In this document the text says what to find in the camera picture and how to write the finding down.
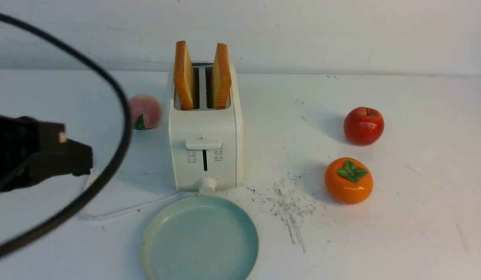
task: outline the green leaf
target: green leaf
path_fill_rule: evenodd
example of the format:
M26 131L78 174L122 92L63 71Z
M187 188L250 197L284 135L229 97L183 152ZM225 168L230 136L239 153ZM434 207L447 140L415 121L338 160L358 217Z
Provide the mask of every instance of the green leaf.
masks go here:
M133 125L133 128L136 129L136 130L144 130L145 129L144 115L139 115L137 121Z
M352 173L355 168L356 168L356 165L355 165L352 161L345 161L345 163L344 163L344 169L345 169L348 173Z
M366 174L368 174L368 172L367 172L364 168L356 168L356 169L354 170L354 176L355 176L355 177L358 177L359 179L360 179L361 177L365 177Z
M347 177L347 179L351 182L351 183L358 183L360 181L360 178L359 177L355 177L355 176L352 176L352 175L349 175Z
M337 170L337 175L347 177L349 173L344 168L340 168Z

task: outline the peach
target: peach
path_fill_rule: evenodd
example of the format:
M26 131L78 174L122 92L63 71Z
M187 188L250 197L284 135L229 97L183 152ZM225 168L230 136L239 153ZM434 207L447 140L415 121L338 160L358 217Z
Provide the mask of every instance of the peach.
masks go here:
M146 130L159 125L162 109L159 101L150 94L138 94L128 101L130 104L133 128Z

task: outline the white table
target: white table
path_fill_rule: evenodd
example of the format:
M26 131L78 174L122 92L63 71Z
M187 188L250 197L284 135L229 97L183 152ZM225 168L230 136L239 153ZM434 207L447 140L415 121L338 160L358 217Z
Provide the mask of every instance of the white table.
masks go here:
M166 73L114 75L129 96L150 93L166 107ZM258 228L250 280L481 279L481 78L239 74L238 83L246 177L217 195ZM343 118L358 106L385 118L369 147L343 140ZM119 110L88 71L0 70L0 114L66 123L101 167L121 136ZM173 193L166 137L163 127L137 131L121 172L91 207ZM344 156L374 177L372 195L355 206L333 202L322 182L326 165ZM1 195L0 241L60 209L83 182L55 177ZM0 280L143 279L139 243L158 210L101 223L73 218L1 260Z

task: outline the fake fruit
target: fake fruit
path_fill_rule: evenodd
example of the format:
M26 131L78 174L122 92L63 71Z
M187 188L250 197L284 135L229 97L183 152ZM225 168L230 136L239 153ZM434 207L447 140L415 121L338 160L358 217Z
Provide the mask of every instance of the fake fruit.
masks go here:
M377 141L384 132L384 119L379 111L358 107L344 120L344 134L354 145L365 146Z
M325 185L333 199L342 204L358 204L373 190L368 168L354 158L334 160L325 170Z
M134 129L145 130L158 126L162 115L161 104L152 95L138 94L130 98L128 103Z

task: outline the white cord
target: white cord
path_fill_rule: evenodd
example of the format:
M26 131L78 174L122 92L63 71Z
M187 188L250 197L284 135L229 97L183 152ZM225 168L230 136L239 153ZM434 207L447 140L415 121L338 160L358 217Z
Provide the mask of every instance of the white cord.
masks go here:
M91 185L91 183L95 180L96 177L98 177L98 170L96 168L96 162L93 161L93 172L91 173L91 175L86 177L86 182L84 184L83 191L86 190ZM149 207L149 206L152 206L152 205L158 205L158 204L164 204L165 202L168 202L170 200L178 200L178 199L182 199L182 198L185 198L187 196L192 196L192 195L193 195L192 193L188 193L188 192L179 192L179 193L167 196L167 197L159 198L157 200L144 202L144 203L134 205L134 206L129 206L129 207L126 207L126 208L123 208L123 209L115 210L115 211L105 213L105 214L101 214L101 215L90 214L85 210L85 208L82 209L79 212L79 214L82 218L84 218L85 220L88 220L88 221L103 221L103 220L115 218L115 217L118 217L118 216L122 216L122 215L125 215L125 214L129 214L129 213L135 212L135 211L137 211L139 209L142 209L142 208L145 208L145 207Z

